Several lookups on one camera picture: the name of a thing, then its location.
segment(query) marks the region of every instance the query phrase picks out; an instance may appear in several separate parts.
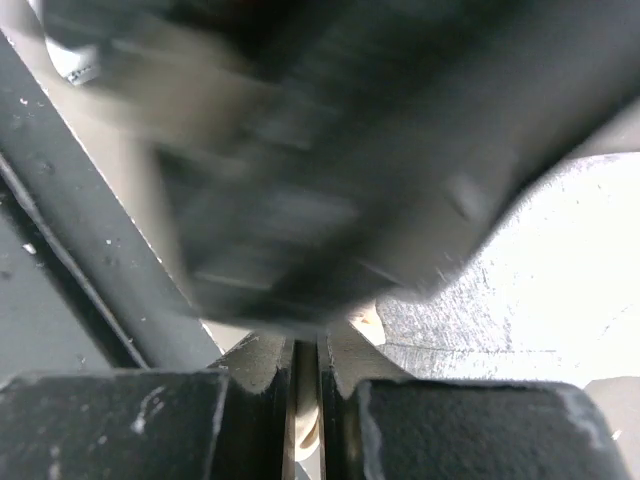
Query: blurry dark object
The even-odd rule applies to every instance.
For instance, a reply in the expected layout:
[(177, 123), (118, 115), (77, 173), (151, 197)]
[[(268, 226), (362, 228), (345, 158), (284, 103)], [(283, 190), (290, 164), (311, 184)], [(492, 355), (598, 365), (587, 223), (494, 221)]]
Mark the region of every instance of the blurry dark object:
[[(441, 288), (640, 89), (635, 2), (307, 2), (287, 18), (243, 74), (274, 93), (231, 134), (150, 140), (201, 314), (233, 324), (312, 335), (393, 286)], [(162, 90), (153, 49), (114, 45), (105, 75), (138, 66)], [(189, 130), (213, 131), (198, 106), (220, 93), (180, 80), (177, 98), (200, 96)]]

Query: black metal bar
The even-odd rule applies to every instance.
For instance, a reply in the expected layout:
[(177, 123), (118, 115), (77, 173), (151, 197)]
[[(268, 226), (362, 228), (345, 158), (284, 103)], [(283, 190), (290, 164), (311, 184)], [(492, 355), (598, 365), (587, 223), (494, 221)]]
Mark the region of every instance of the black metal bar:
[(0, 477), (302, 479), (294, 350), (252, 334), (209, 371), (17, 377), (0, 385)]
[(228, 383), (215, 371), (16, 378), (0, 389), (0, 477), (211, 478)]
[(414, 380), (345, 327), (318, 358), (327, 480), (629, 478), (578, 388)]
[(218, 348), (175, 313), (186, 300), (3, 35), (0, 63), (0, 153), (51, 232), (148, 365), (211, 364)]

